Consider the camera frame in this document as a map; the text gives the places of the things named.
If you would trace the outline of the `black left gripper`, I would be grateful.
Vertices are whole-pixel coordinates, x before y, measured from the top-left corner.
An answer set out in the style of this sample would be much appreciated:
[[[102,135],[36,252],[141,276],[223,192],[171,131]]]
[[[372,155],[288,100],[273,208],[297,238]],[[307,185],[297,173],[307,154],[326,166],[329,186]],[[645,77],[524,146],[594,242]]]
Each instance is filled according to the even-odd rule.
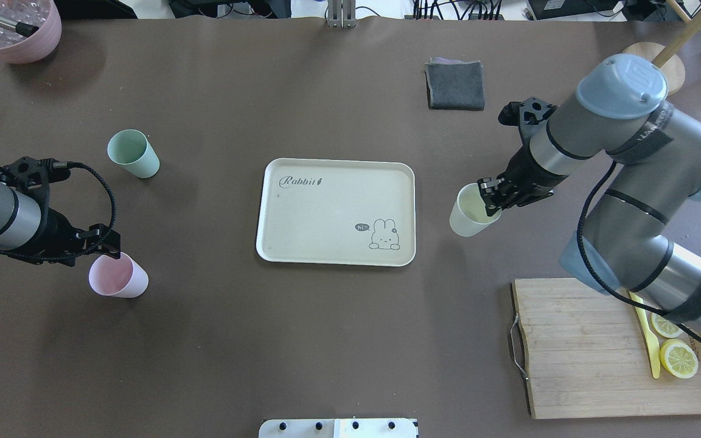
[[[64,215],[49,207],[50,184],[67,180],[72,169],[86,170],[105,189],[111,203],[108,225],[95,224],[84,231],[73,227]],[[120,235],[112,229],[116,217],[115,197],[108,183],[92,167],[54,158],[22,157],[12,164],[0,166],[0,183],[35,201],[39,214],[35,235],[25,244],[5,251],[5,255],[34,264],[61,263],[70,267],[75,265],[76,258],[90,253],[120,259]]]

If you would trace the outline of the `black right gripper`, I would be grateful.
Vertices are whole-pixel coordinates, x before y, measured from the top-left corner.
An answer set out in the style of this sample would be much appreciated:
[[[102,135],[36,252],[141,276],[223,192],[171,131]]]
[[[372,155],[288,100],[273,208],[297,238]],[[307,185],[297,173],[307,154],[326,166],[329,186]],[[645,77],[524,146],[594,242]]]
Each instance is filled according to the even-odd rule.
[[[545,127],[556,109],[553,103],[530,97],[523,102],[509,102],[499,112],[500,124],[518,128],[522,147],[512,156],[503,173],[496,178],[476,181],[488,217],[513,206],[524,207],[548,198],[553,195],[553,188],[567,178],[538,164],[529,147],[535,133]]]

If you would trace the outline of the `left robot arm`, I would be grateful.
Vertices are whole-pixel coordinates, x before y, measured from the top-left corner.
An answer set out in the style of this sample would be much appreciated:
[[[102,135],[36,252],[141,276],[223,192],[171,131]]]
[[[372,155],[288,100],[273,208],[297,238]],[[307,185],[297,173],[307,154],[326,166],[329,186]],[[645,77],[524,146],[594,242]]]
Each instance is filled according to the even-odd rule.
[[[72,169],[86,170],[101,182],[111,203],[108,224],[77,228],[50,207],[50,185],[67,180]],[[92,253],[118,260],[122,252],[113,228],[116,214],[108,183],[84,163],[23,157],[0,166],[0,255],[35,265],[74,266],[80,256]]]

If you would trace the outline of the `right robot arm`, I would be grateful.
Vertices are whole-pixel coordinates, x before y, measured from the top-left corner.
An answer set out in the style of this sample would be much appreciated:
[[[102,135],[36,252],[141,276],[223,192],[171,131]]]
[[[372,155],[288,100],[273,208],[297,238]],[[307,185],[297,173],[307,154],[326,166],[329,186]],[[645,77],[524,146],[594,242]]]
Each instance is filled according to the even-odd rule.
[[[662,234],[686,200],[701,201],[701,122],[674,108],[667,93],[658,67],[617,54],[560,106],[510,102],[499,122],[518,127],[522,147],[503,173],[472,188],[492,217],[551,196],[584,161],[606,152],[621,171],[579,217],[562,267],[603,294],[639,294],[701,336],[701,256]]]

